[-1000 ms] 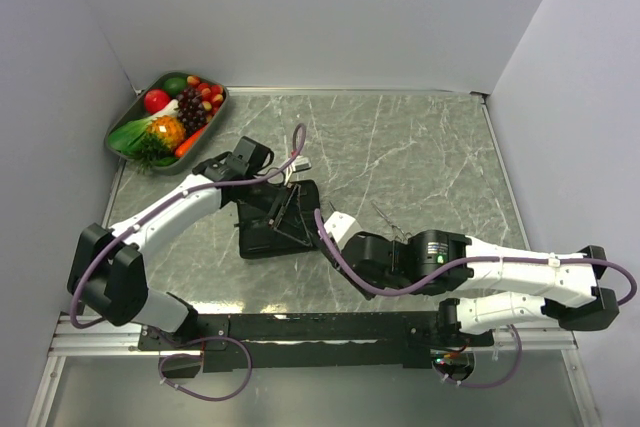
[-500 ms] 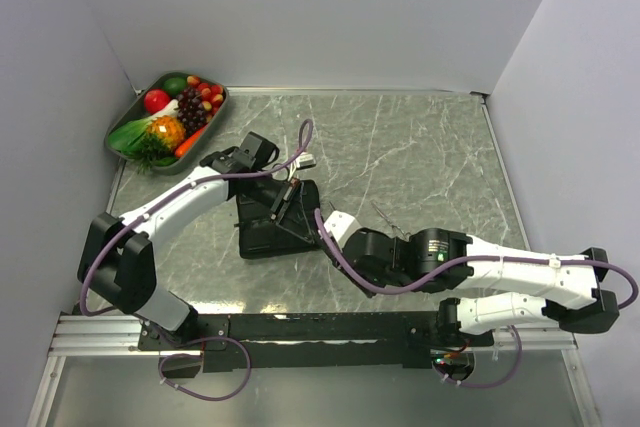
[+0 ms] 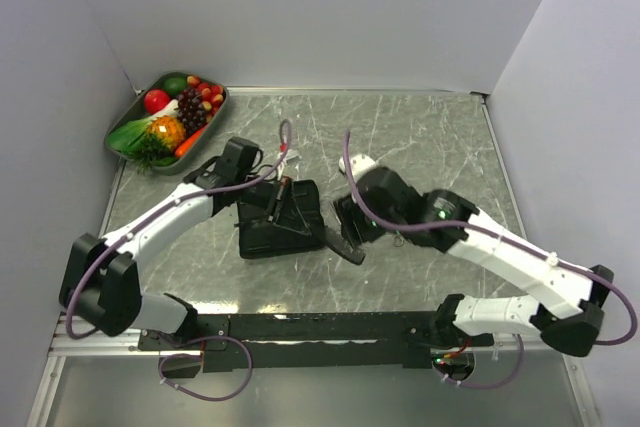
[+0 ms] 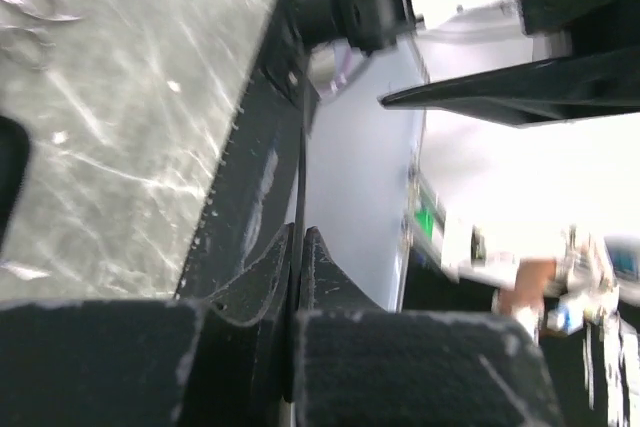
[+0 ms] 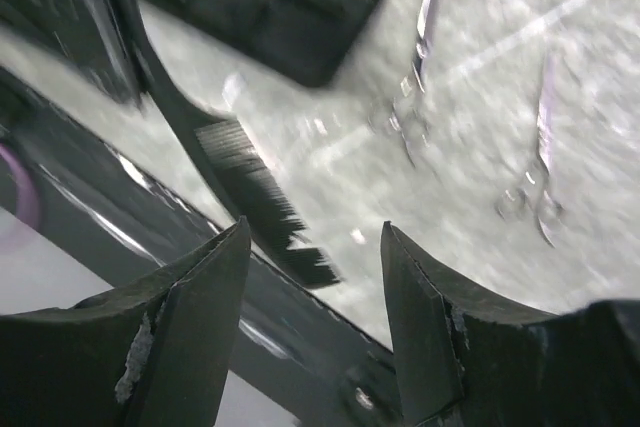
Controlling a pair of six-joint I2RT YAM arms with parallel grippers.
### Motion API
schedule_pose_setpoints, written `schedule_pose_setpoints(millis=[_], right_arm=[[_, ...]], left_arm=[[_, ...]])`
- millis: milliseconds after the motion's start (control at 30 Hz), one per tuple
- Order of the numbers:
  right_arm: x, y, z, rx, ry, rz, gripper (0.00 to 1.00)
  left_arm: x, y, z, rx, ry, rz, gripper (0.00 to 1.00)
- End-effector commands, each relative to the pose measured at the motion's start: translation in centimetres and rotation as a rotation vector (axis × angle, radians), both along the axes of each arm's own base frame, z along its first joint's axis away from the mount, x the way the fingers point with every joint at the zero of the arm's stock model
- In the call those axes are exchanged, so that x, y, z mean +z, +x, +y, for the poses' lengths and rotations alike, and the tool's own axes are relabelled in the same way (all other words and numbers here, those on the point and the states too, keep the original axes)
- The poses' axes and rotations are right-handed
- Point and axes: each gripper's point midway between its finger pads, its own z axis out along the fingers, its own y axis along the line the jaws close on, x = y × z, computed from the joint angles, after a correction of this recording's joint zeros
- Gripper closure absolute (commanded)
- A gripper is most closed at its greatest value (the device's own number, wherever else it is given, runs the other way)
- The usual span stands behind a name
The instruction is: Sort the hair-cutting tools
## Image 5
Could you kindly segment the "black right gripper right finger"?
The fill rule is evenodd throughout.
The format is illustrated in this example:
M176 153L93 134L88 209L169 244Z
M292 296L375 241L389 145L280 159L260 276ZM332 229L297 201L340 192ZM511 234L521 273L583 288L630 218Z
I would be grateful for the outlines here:
M409 426L635 426L639 304L550 314L441 263L385 223L384 296Z

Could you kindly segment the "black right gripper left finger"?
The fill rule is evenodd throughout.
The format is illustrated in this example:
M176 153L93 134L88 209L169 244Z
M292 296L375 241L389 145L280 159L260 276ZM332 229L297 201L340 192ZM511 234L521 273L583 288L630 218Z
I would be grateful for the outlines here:
M3 316L2 424L213 425L250 251L239 220L126 286Z

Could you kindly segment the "black handled razor comb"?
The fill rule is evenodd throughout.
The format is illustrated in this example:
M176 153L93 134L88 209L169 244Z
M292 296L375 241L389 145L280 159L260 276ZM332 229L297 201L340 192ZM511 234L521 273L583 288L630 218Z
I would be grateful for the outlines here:
M137 0L110 3L138 80L220 204L234 219L247 218L255 244L302 287L339 283L335 267L320 249L293 247L306 225L240 122L203 111L179 90L147 36Z

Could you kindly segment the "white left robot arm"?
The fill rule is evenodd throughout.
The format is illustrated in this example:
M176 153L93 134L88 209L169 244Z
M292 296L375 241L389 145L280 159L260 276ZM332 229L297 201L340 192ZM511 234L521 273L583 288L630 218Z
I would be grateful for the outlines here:
M64 58L114 101L140 102L111 0L1 0L1 21Z

